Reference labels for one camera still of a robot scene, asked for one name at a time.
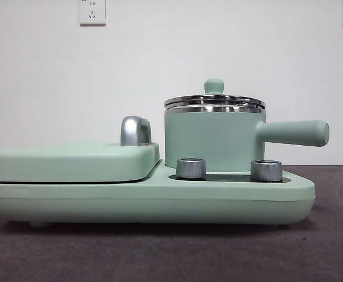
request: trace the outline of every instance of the silver hinge handle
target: silver hinge handle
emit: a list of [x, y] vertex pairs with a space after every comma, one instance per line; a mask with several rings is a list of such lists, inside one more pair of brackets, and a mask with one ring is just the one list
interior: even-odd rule
[[151, 143], [150, 123], [139, 116], [126, 116], [120, 130], [121, 146], [140, 146], [141, 143]]

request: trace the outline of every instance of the gray tabletop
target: gray tabletop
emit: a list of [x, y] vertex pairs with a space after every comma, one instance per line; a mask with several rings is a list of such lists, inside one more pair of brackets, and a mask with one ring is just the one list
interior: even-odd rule
[[343, 281], [343, 166], [285, 166], [315, 182], [287, 226], [54, 224], [0, 218], [0, 281]]

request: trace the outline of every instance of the appliance foot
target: appliance foot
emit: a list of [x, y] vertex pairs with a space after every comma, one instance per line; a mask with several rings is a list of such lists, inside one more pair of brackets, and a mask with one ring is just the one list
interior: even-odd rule
[[32, 226], [33, 228], [44, 228], [44, 227], [49, 227], [53, 223], [51, 222], [42, 222], [42, 221], [30, 221], [29, 225]]

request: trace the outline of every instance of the saucepan handle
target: saucepan handle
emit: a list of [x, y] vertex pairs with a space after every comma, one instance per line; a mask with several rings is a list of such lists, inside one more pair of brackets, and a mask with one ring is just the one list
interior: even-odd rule
[[257, 136], [264, 142], [322, 147], [328, 143], [329, 126], [323, 120], [260, 123]]
[[120, 130], [121, 146], [140, 146], [141, 143], [151, 143], [150, 123], [139, 116], [126, 116]]

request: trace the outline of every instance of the electrical outlet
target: electrical outlet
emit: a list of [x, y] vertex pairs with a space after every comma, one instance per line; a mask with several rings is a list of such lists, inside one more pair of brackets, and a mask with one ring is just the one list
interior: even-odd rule
[[106, 25], [106, 0], [79, 0], [80, 25]]

